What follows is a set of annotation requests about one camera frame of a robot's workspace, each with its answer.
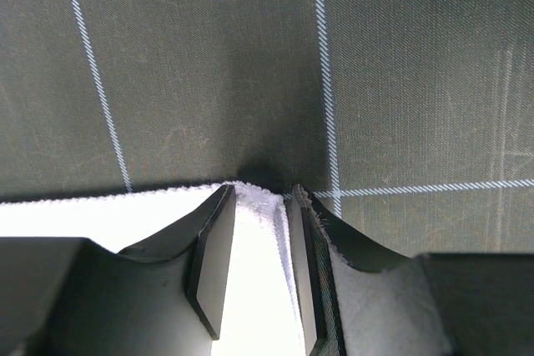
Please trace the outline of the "white towel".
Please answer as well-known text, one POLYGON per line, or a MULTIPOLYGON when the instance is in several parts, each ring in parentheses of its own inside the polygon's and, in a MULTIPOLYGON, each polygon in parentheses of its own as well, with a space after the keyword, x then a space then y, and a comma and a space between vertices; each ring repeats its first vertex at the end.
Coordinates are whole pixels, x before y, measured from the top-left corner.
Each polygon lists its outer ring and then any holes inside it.
MULTIPOLYGON (((221 338, 213 355, 303 355, 284 199, 235 182, 236 213, 221 338)), ((197 208, 219 184, 2 203, 3 237, 85 237, 120 249, 197 208)))

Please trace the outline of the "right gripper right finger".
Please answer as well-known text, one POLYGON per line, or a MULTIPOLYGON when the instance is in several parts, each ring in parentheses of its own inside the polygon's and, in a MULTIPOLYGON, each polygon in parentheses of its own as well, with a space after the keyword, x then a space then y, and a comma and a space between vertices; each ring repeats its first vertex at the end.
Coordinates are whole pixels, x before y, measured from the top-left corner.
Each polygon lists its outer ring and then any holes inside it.
POLYGON ((533 257, 406 257, 293 188, 290 250, 308 355, 530 355, 533 257))

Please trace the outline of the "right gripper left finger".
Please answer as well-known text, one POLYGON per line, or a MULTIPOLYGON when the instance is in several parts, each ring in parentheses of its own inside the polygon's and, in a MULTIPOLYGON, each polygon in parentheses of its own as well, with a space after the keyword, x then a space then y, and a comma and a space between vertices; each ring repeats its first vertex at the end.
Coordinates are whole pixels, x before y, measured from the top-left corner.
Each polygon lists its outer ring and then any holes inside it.
POLYGON ((87 238, 3 238, 4 355, 208 355, 218 340, 236 192, 113 253, 87 238))

